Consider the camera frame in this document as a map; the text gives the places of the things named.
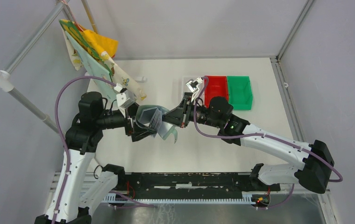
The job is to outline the green leather card holder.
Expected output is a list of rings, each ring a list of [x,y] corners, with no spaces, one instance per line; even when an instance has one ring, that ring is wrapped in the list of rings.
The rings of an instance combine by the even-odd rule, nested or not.
[[[169,136],[173,136],[174,143],[176,143],[178,140],[178,132],[175,126],[163,121],[163,115],[167,112],[169,112],[169,110],[163,106],[140,105],[136,113],[136,120],[156,131],[151,134],[152,138],[158,135],[163,140],[166,140]]]

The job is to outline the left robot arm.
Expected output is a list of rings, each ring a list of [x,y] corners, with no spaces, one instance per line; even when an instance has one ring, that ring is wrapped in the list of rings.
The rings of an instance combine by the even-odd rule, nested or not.
[[[36,224],[89,224],[103,198],[112,189],[126,185],[124,167],[107,164],[96,182],[81,195],[85,175],[95,157],[103,130],[124,128],[132,141],[156,133],[155,129],[135,120],[139,105],[130,91],[116,95],[117,110],[106,109],[99,92],[87,92],[78,102],[78,114],[62,138],[64,163],[55,194],[46,213],[36,217]]]

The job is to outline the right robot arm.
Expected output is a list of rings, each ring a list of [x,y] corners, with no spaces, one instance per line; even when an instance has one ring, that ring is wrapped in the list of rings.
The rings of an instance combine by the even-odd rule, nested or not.
[[[326,143],[313,143],[282,138],[269,133],[233,114],[233,106],[224,97],[214,97],[208,107],[197,106],[186,93],[181,103],[163,115],[163,121],[185,128],[189,122],[219,129],[215,136],[228,144],[254,148],[275,156],[284,164],[256,164],[249,184],[254,190],[267,185],[299,184],[305,189],[324,194],[334,169],[334,160]]]

